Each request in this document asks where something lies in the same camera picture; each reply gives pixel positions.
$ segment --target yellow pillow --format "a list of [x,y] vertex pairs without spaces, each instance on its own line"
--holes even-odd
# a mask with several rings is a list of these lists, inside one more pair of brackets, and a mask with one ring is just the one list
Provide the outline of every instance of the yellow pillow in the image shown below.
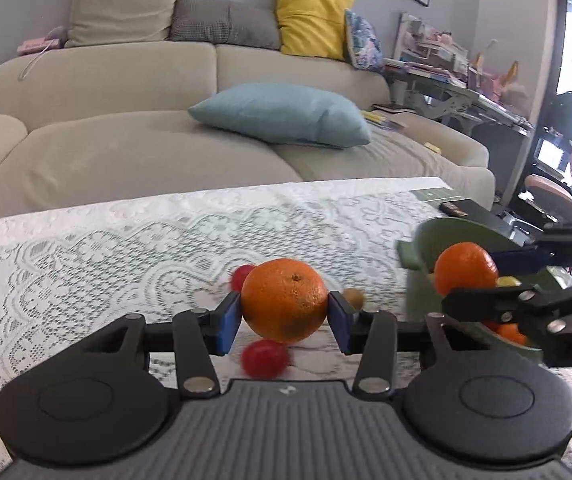
[[343,60],[345,9],[355,0],[277,0],[281,52]]

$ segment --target couch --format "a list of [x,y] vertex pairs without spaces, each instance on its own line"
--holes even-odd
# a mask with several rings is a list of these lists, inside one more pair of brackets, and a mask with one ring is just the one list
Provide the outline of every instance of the couch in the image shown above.
[[186,111],[245,82],[313,86],[362,109],[390,101],[380,75],[346,63],[160,41],[51,51],[21,80],[29,60],[0,66],[0,217],[201,189],[400,176],[440,176],[492,203],[486,148],[414,114],[396,116],[403,134],[373,128],[367,146],[333,150],[269,146]]

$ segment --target throw pillow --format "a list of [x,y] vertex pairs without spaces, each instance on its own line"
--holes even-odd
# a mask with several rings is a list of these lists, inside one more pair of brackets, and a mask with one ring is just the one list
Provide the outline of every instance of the throw pillow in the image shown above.
[[73,0],[66,46],[161,41],[175,0]]
[[246,83],[189,108],[201,123],[273,144],[349,148],[370,142],[357,106],[339,94],[286,83]]
[[352,66],[358,70],[381,72],[384,56],[375,30],[350,9],[346,9],[346,46]]
[[355,0],[277,0],[281,52],[343,61],[344,10]]
[[277,20],[271,10],[230,0],[177,0],[173,41],[205,41],[278,50]]

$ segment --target green bowl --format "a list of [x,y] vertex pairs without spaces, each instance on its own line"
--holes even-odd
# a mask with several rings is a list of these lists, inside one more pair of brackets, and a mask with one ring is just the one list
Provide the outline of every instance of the green bowl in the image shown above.
[[[411,242],[397,241],[399,261],[408,269],[406,288],[406,319],[423,320],[429,312],[441,312],[442,296],[428,278],[438,256],[451,245],[474,242],[486,251],[508,251],[518,245],[486,226],[461,218],[434,218],[422,223]],[[546,292],[561,290],[556,279],[543,269],[537,274],[516,276],[523,283],[536,283]],[[491,346],[508,347],[528,358],[541,361],[539,348],[522,346],[497,335],[481,323],[463,323],[466,332],[483,339]]]

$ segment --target black backpack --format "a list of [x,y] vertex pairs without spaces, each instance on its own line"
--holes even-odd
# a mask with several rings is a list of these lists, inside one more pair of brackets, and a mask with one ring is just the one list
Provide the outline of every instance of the black backpack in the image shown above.
[[562,134],[572,148],[572,92],[556,95],[550,101],[542,124]]

